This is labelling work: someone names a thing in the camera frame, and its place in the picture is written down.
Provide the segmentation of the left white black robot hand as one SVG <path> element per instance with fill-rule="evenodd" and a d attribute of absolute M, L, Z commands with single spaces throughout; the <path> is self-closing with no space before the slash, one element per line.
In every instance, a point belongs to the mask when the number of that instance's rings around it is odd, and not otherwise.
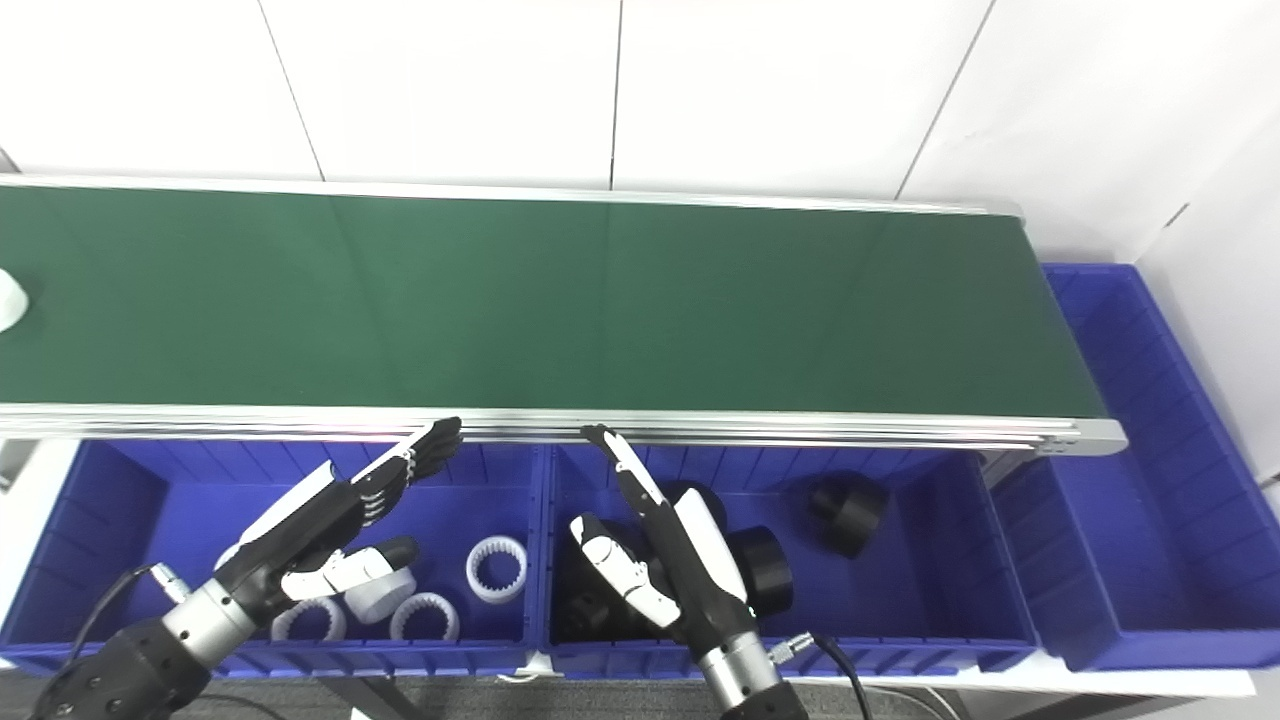
<path fill-rule="evenodd" d="M 218 603 L 261 626 L 305 600 L 342 594 L 410 566 L 420 553 L 410 536 L 356 551 L 349 544 L 384 520 L 411 486 L 447 465 L 461 446 L 461 429 L 457 416 L 436 420 L 349 479 L 324 465 L 324 484 L 214 573 Z"/>

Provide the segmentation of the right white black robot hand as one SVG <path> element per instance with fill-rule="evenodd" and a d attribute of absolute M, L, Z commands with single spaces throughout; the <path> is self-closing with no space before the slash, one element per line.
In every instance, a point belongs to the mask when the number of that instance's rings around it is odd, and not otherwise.
<path fill-rule="evenodd" d="M 580 433 L 609 459 L 664 580 L 657 582 L 649 564 L 635 559 L 598 516 L 584 512 L 570 523 L 570 534 L 591 568 L 698 662 L 710 653 L 728 653 L 741 635 L 755 635 L 758 623 L 745 584 L 705 500 L 696 491 L 667 497 L 617 430 L 595 424 Z"/>

